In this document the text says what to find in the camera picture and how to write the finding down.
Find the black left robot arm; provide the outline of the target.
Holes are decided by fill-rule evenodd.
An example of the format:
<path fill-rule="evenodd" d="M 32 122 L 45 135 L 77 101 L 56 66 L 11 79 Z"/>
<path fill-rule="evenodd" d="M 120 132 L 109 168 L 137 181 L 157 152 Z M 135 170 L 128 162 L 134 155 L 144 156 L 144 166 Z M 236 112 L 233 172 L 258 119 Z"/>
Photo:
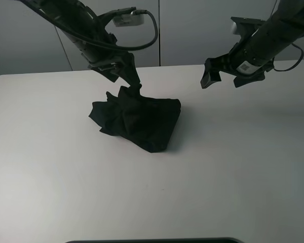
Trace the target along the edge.
<path fill-rule="evenodd" d="M 117 38 L 105 30 L 113 13 L 96 16 L 81 1 L 22 1 L 24 5 L 59 28 L 79 49 L 88 68 L 111 82 L 122 78 L 130 86 L 137 86 L 134 55 L 116 50 Z"/>

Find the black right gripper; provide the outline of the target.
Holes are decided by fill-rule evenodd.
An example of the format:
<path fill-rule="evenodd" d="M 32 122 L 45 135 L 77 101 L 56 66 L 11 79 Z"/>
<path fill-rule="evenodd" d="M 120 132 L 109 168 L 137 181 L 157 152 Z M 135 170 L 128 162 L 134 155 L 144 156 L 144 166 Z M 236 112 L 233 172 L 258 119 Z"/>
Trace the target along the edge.
<path fill-rule="evenodd" d="M 229 53 L 221 56 L 221 59 L 220 57 L 206 59 L 200 82 L 202 89 L 221 81 L 219 68 L 221 71 L 234 75 L 234 85 L 239 88 L 264 80 L 265 73 L 273 69 L 273 61 L 262 60 L 247 45 L 236 43 Z"/>

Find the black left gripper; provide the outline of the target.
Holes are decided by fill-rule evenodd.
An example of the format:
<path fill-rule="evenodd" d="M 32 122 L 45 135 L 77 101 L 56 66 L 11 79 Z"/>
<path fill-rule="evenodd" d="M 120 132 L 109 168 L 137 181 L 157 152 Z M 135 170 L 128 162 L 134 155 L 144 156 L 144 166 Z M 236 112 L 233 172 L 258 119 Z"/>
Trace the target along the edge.
<path fill-rule="evenodd" d="M 110 59 L 97 63 L 89 63 L 88 68 L 101 74 L 113 83 L 115 83 L 118 78 L 122 78 L 130 86 L 137 87 L 140 85 L 140 78 L 132 53 L 125 52 L 116 54 Z"/>

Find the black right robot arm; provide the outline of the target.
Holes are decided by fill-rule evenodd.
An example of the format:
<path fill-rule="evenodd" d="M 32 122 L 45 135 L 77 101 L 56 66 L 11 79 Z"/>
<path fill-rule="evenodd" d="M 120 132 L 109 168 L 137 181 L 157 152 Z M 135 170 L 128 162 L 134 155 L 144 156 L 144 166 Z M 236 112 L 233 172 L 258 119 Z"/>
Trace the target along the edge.
<path fill-rule="evenodd" d="M 234 34 L 241 39 L 227 54 L 205 61 L 203 89 L 219 82 L 221 72 L 235 76 L 237 88 L 264 80 L 265 73 L 275 68 L 275 57 L 304 37 L 304 1 L 280 1 L 266 21 L 240 17 L 231 20 Z"/>

